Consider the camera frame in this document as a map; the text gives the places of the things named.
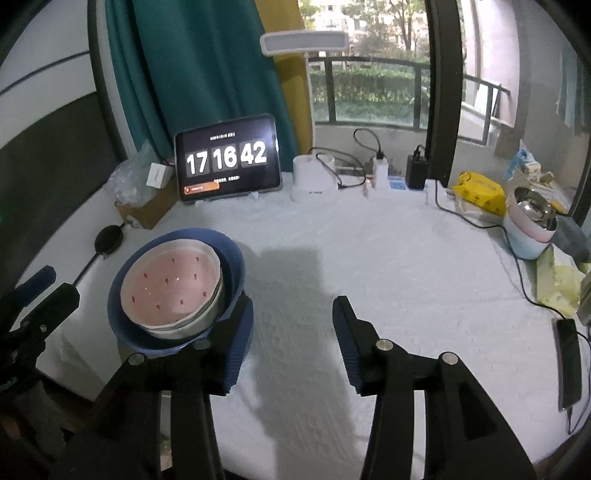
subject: teal curtain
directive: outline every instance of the teal curtain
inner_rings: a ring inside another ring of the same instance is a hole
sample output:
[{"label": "teal curtain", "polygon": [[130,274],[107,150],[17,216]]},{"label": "teal curtain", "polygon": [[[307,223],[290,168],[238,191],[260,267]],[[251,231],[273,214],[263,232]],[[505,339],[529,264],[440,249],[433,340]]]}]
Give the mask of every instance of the teal curtain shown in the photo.
[{"label": "teal curtain", "polygon": [[254,0],[107,0],[115,77],[138,149],[162,157],[184,130],[270,113],[282,170],[298,154],[296,135]]}]

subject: black phone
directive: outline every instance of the black phone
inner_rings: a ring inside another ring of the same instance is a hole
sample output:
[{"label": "black phone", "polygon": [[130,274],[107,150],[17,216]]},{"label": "black phone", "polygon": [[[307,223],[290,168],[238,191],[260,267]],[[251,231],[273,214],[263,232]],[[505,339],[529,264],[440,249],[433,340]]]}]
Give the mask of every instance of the black phone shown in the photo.
[{"label": "black phone", "polygon": [[558,320],[554,324],[558,355],[558,407],[572,407],[583,394],[581,352],[577,326],[573,319]]}]

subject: green hedge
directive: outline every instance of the green hedge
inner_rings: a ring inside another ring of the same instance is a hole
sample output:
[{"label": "green hedge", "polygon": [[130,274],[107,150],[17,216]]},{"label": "green hedge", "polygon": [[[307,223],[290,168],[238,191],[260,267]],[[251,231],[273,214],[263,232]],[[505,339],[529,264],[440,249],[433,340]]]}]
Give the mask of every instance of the green hedge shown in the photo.
[{"label": "green hedge", "polygon": [[[324,71],[312,70],[311,82],[314,103],[326,102],[326,77]],[[335,81],[335,102],[345,104],[398,104],[406,110],[414,105],[414,72],[409,67],[384,69],[352,68],[349,70],[333,69]],[[422,78],[421,110],[428,111],[429,91],[428,76]]]}]

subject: black charger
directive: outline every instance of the black charger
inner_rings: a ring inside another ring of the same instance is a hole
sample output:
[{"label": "black charger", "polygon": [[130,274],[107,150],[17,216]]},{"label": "black charger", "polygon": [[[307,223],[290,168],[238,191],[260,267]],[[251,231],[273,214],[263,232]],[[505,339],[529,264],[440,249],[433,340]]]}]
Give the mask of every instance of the black charger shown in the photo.
[{"label": "black charger", "polygon": [[429,161],[424,155],[421,155],[421,149],[425,152],[425,147],[419,145],[407,160],[405,181],[411,190],[424,189],[425,181],[429,177]]}]

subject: white device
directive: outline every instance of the white device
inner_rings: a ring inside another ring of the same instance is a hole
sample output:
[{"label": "white device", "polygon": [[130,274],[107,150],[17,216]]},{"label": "white device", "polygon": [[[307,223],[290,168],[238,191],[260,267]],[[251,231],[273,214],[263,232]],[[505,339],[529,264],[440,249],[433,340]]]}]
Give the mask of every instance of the white device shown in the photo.
[{"label": "white device", "polygon": [[390,165],[388,160],[385,157],[381,159],[373,157],[372,164],[374,165],[374,190],[389,190],[388,170]]},{"label": "white device", "polygon": [[163,189],[173,175],[174,167],[169,167],[168,165],[162,165],[160,163],[152,163],[146,185],[148,187],[154,187],[155,189]]},{"label": "white device", "polygon": [[292,30],[265,33],[261,37],[263,55],[283,55],[286,53],[303,53],[306,59],[306,75],[308,80],[308,100],[312,117],[312,144],[316,145],[316,129],[314,128],[314,105],[312,103],[312,81],[308,53],[311,51],[345,51],[349,48],[349,37],[344,32]]},{"label": "white device", "polygon": [[294,158],[294,183],[291,188],[294,202],[328,199],[339,191],[336,174],[332,173],[336,171],[335,158],[324,154],[318,156],[322,161],[316,155]]}]

